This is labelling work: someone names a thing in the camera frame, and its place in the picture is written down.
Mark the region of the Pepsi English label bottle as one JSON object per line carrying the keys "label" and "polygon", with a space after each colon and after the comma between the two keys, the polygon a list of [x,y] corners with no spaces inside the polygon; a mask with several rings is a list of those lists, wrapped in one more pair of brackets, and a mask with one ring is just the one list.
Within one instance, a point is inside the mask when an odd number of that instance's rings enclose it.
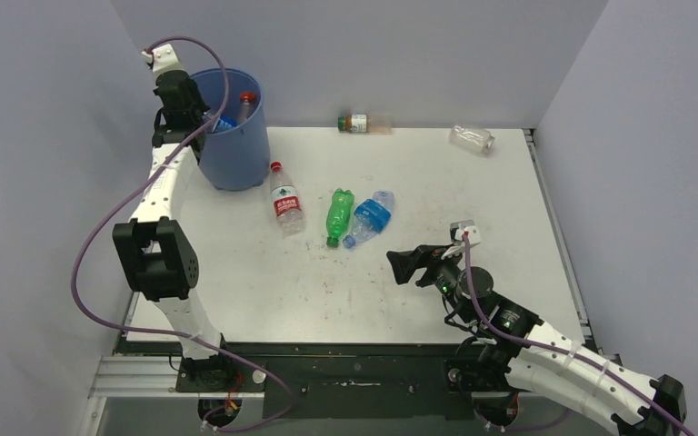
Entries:
{"label": "Pepsi English label bottle", "polygon": [[206,131],[209,134],[217,134],[233,130],[236,127],[237,122],[235,119],[226,115],[221,115],[215,120],[213,124],[207,127]]}

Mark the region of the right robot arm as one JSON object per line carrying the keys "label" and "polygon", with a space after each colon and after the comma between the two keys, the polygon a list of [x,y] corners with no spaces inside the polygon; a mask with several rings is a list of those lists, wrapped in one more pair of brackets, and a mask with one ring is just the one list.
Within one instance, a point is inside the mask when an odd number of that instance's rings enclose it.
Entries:
{"label": "right robot arm", "polygon": [[433,286],[453,316],[483,347],[474,361],[459,350],[449,361],[451,384],[463,392],[528,391],[602,426],[612,435],[688,435],[683,384],[669,375],[631,371],[494,290],[484,268],[462,248],[420,245],[388,252],[399,284],[423,273],[418,287]]}

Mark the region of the blue label crushed bottle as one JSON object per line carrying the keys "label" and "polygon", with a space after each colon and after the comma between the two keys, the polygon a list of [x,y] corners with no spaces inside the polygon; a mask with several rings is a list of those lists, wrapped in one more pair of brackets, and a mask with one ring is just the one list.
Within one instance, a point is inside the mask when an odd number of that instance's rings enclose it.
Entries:
{"label": "blue label crushed bottle", "polygon": [[377,191],[355,210],[349,233],[342,240],[345,249],[366,243],[380,234],[391,221],[395,197],[390,191]]}

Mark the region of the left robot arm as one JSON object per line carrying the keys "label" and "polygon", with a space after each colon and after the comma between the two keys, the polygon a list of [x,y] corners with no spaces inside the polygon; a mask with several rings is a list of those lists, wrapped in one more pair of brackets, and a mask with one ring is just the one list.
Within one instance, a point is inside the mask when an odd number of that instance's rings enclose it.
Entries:
{"label": "left robot arm", "polygon": [[195,290],[197,254],[178,222],[184,194],[198,168],[204,135],[181,142],[199,128],[209,107],[185,71],[159,74],[155,95],[162,108],[152,138],[153,182],[127,223],[113,229],[113,241],[130,288],[152,302],[172,330],[180,332],[184,378],[223,391],[236,381],[234,362],[220,353],[224,336],[212,325]]}

